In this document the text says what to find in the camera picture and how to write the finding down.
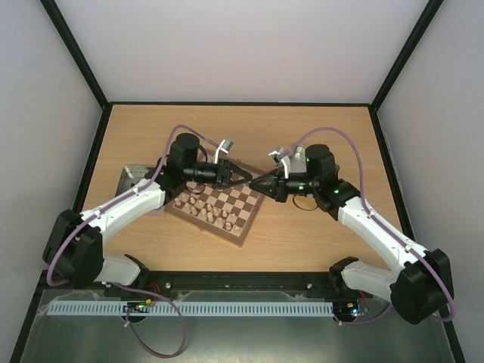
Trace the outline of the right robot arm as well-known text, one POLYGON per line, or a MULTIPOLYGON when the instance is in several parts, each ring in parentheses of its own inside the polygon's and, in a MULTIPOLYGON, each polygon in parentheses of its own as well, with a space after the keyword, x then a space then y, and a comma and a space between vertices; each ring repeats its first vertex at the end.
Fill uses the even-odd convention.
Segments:
POLYGON ((354 231, 387 264, 386 269, 346 257, 330 267, 331 290, 346 296, 360 290, 389 302, 401 318, 418 324, 453 301, 449 258, 430 251, 393 227, 371 208, 362 190, 338 176, 339 167, 325 144, 305 150, 304 172, 287 163, 250 182, 250 188, 284 203, 290 195, 312 196, 317 207, 354 231))

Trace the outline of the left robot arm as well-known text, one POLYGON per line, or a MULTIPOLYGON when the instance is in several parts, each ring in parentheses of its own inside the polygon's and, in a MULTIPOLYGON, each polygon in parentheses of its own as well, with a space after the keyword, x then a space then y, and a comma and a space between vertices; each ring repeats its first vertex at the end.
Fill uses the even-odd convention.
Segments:
POLYGON ((63 211, 54 223, 42 255, 51 287, 83 288, 94 282, 133 284, 141 263, 130 256, 109 255, 104 246, 117 232, 144 214, 163 208, 186 189, 188 182, 230 188, 251 182, 250 172, 230 160, 200 161, 204 149, 194 133, 170 135, 155 169, 112 200, 76 213, 63 211))

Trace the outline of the gold tin tray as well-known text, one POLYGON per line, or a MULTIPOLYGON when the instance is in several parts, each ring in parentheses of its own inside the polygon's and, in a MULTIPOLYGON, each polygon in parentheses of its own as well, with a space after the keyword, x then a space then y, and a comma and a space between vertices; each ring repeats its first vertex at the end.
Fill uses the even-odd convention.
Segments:
POLYGON ((293 197, 293 204, 305 211, 317 209, 316 193, 326 184, 336 182, 340 170, 330 148, 326 144, 298 146, 290 158, 290 163, 288 192, 312 200, 312 206, 308 202, 303 202, 300 206, 293 197))

